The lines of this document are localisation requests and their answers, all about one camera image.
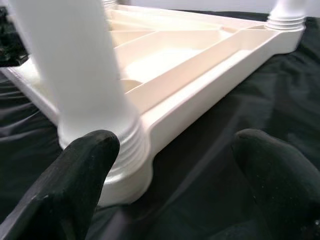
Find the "white plastic leg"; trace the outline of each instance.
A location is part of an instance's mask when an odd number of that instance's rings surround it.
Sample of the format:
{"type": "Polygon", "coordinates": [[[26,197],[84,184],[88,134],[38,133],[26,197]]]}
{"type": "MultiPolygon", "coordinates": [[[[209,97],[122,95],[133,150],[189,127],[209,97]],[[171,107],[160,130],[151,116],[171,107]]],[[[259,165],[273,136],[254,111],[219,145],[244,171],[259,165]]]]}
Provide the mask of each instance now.
{"type": "Polygon", "coordinates": [[[120,152],[101,201],[133,202],[151,181],[149,141],[124,95],[102,1],[11,0],[9,10],[57,103],[60,145],[94,130],[114,132],[120,152]]]}
{"type": "Polygon", "coordinates": [[[271,11],[266,27],[281,31],[303,30],[307,0],[278,0],[271,11]]]}

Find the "white cylindrical leg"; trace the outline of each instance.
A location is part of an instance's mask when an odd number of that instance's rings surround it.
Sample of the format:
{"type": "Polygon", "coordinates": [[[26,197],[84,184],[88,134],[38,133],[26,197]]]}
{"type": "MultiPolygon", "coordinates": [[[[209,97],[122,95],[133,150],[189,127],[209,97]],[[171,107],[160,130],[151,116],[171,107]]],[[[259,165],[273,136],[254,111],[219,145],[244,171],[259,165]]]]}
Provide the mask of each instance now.
{"type": "Polygon", "coordinates": [[[135,200],[126,192],[108,192],[110,186],[113,191],[125,191],[117,189],[117,184],[122,181],[123,185],[144,165],[149,143],[120,83],[102,1],[10,0],[9,10],[55,98],[61,146],[94,130],[114,132],[120,152],[103,189],[108,195],[104,204],[135,200]]]}
{"type": "Polygon", "coordinates": [[[281,31],[304,29],[307,0],[278,0],[271,11],[266,27],[281,31]]]}

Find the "black cloth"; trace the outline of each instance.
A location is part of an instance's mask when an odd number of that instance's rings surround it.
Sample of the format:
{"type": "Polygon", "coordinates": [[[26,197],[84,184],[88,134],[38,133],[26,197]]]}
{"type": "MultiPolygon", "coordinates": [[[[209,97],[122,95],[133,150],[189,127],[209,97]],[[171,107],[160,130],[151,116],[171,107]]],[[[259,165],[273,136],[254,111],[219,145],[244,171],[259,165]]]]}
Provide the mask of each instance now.
{"type": "MultiPolygon", "coordinates": [[[[154,177],[143,197],[129,206],[97,209],[87,239],[272,239],[231,143],[242,129],[261,129],[295,146],[320,168],[317,21],[306,20],[297,51],[272,57],[155,157],[154,177]]],[[[0,124],[2,221],[61,149],[54,125],[3,75],[0,124]]]]}

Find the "black fabric backdrop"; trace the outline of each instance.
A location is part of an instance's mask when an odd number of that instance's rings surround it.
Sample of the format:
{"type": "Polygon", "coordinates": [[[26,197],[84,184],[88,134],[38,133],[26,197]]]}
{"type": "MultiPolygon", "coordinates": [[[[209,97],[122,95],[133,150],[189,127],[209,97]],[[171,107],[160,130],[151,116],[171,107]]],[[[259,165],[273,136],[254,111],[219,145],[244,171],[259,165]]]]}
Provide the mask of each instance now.
{"type": "MultiPolygon", "coordinates": [[[[317,21],[307,19],[296,52],[272,57],[156,156],[153,181],[141,199],[98,208],[87,239],[271,239],[234,162],[231,143],[239,130],[261,129],[289,142],[320,168],[317,21]]],[[[0,222],[60,153],[56,127],[1,74],[0,222]]]]}

